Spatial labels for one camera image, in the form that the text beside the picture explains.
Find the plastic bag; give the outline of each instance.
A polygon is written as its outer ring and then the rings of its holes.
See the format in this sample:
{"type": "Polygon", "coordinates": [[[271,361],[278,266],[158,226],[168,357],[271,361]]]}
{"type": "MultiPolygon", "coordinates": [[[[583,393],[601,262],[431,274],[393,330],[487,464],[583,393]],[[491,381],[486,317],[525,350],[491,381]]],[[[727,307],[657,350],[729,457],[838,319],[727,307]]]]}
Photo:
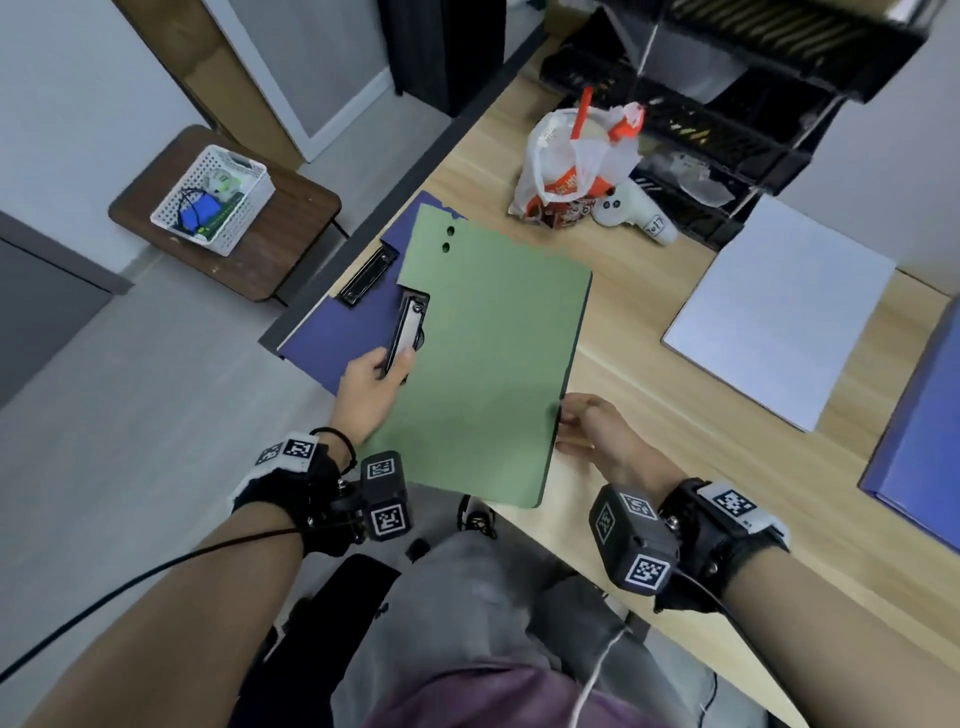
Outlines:
{"type": "Polygon", "coordinates": [[[548,228],[573,225],[639,163],[643,107],[595,109],[589,94],[584,101],[579,109],[551,111],[530,132],[510,214],[548,228]]]}

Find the white paper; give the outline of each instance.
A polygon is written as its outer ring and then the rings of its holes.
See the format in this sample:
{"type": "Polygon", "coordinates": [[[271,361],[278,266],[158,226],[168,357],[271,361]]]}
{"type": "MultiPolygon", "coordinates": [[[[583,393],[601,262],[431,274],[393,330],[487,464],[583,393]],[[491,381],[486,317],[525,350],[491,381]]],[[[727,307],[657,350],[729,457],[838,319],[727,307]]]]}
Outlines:
{"type": "Polygon", "coordinates": [[[894,268],[893,260],[763,197],[663,343],[811,431],[894,268]]]}

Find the red straw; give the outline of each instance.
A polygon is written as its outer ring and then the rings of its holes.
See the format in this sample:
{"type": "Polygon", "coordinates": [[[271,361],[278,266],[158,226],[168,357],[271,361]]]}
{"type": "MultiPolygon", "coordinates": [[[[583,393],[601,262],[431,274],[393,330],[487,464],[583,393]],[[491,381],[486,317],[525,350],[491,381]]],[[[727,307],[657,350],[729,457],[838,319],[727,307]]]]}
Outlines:
{"type": "Polygon", "coordinates": [[[593,86],[589,85],[580,96],[580,107],[577,109],[577,120],[573,122],[573,132],[570,133],[571,139],[580,138],[580,132],[584,129],[584,122],[587,121],[587,110],[590,108],[590,101],[592,100],[593,86]]]}

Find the black hair tie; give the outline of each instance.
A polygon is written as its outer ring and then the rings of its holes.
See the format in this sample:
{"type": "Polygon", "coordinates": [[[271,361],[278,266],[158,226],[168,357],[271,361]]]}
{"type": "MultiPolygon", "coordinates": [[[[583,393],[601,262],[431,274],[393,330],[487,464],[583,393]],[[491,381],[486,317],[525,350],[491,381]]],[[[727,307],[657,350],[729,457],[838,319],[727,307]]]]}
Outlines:
{"type": "Polygon", "coordinates": [[[344,445],[347,446],[347,449],[350,451],[350,462],[347,465],[346,469],[340,473],[340,475],[346,475],[351,470],[357,467],[357,451],[353,447],[353,443],[349,440],[349,437],[341,432],[336,427],[317,427],[317,429],[310,430],[311,435],[319,435],[321,432],[329,432],[331,435],[336,435],[341,440],[344,441],[344,445]]]}

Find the wooden desk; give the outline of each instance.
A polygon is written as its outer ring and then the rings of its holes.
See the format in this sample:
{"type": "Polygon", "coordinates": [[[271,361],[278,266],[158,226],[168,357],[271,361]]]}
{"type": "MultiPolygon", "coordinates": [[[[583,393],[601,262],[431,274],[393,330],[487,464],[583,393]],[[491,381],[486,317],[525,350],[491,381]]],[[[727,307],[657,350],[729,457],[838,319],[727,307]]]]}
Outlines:
{"type": "MultiPolygon", "coordinates": [[[[660,343],[713,252],[683,237],[661,248],[634,229],[602,229],[592,220],[553,232],[507,217],[527,134],[558,101],[536,82],[539,67],[534,57],[422,188],[491,230],[588,264],[593,285],[570,391],[615,402],[637,432],[688,473],[736,483],[789,525],[797,558],[960,669],[960,557],[856,488],[946,297],[897,273],[816,431],[801,433],[660,343]]],[[[557,455],[540,508],[497,510],[611,589],[587,523],[601,484],[596,471],[557,455]]],[[[776,716],[804,724],[723,618],[654,615],[651,600],[619,596],[776,716]]]]}
{"type": "Polygon", "coordinates": [[[117,225],[206,273],[251,301],[271,298],[311,245],[334,222],[340,197],[306,177],[212,132],[187,127],[110,205],[117,225]],[[217,255],[150,222],[187,168],[209,144],[265,164],[276,191],[230,255],[217,255]]]}

